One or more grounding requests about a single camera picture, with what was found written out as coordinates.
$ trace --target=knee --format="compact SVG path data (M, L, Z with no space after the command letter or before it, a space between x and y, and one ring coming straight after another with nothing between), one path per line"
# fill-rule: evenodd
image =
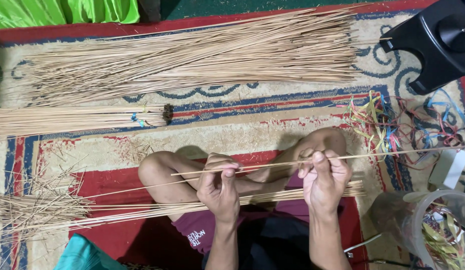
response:
M157 179L157 177L151 176L157 175L164 168L169 167L172 155L174 155L173 152L158 151L146 156L137 169L137 174L142 184L151 185L151 179Z
M325 127L309 133L301 141L301 148L314 148L323 151L334 150L339 156L346 155L346 137L341 130L332 127Z

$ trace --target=rug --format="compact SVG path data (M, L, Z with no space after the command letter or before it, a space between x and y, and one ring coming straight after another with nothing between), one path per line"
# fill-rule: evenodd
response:
M377 39L433 2L392 1L363 6L356 9L358 14L353 28L358 30L362 40ZM338 7L343 6L319 7L318 11ZM60 42L81 43L95 37L181 28L201 29L204 25L280 12L284 11L162 21L156 25L77 24L0 31L0 44L4 46L0 48L0 107L13 107L15 102L7 100L5 93L23 87L22 76L27 74L17 72L18 66L25 64L23 57L54 48ZM199 161L204 161L207 153L217 152L233 156L246 165L264 164L309 132L321 127L337 127L347 138L349 153L366 154L366 140L355 135L344 122L344 108L335 105L345 104L353 96L358 104L365 104L369 91L373 90L375 95L383 95L386 101L392 102L395 109L398 109L398 104L389 96L413 99L409 106L416 108L427 103L431 95L417 96L407 87L421 69L413 55L403 51L385 54L379 44L359 45L358 48L354 68L363 72L357 81L348 86L260 82L198 87L93 102L91 104L94 105L170 103L174 106L174 113L170 125L166 127L142 129L138 126L0 140L0 193L11 192L7 187L13 187L13 191L24 189L18 182L9 182L12 179L9 172L41 172L48 176L58 174L62 168L73 164L83 172L81 195L140 187L138 162L133 151L137 145L150 145L153 151L180 152ZM443 89L450 100L438 94L434 101L454 102L459 112L449 110L446 120L451 125L465 125L461 117L465 111L465 79L449 83ZM442 114L446 111L440 106L436 109ZM433 122L421 124L429 130L440 128ZM411 149L411 146L404 145L404 148ZM375 158L354 159L351 166L353 178L364 181L368 196L348 199L348 209L344 211L347 214L340 221L344 248L377 234L367 211L379 193L384 190L425 191L431 172L430 168L421 171L409 169L392 158L384 162L378 162ZM465 185L465 171L462 180ZM144 190L96 199L98 204L151 201ZM201 256L189 247L187 238L179 234L166 217L108 224L74 232L86 236L111 257L124 263L168 269L200 267ZM27 242L18 248L1 244L0 270L54 268L72 233ZM387 236L352 250L352 254L352 264L368 259L410 260L409 253L397 247ZM365 267L364 264L357 264L354 268ZM391 269L390 266L378 265L371 265L370 268Z

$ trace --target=person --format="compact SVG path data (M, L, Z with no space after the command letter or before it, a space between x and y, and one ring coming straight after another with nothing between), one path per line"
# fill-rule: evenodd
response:
M241 163L211 153L204 164L173 152L147 156L138 174L157 203L200 201L208 210L170 214L172 224L204 254L203 268L348 270L341 246L338 205L352 171L343 159L346 140L334 128L311 132L272 163L301 160L300 165L269 167L235 177ZM216 170L171 176L200 170ZM273 211L239 204L239 196L303 188L304 199L280 201Z

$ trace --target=black plastic stool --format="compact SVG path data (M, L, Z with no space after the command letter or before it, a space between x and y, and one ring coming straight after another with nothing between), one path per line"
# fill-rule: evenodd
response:
M426 95L465 76L465 2L439 0L381 36L386 53L405 50L422 71L409 86Z

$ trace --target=plastic container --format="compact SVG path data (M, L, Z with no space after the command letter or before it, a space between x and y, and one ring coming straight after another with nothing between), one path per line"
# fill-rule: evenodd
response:
M445 201L445 205L456 220L465 227L465 193L455 190L438 190L431 193L407 191L381 193L374 200L370 215L378 232L390 233L399 245L417 255L428 266L446 270L447 266L433 262L426 249L422 233L426 209L438 198ZM465 243L465 232L462 237Z

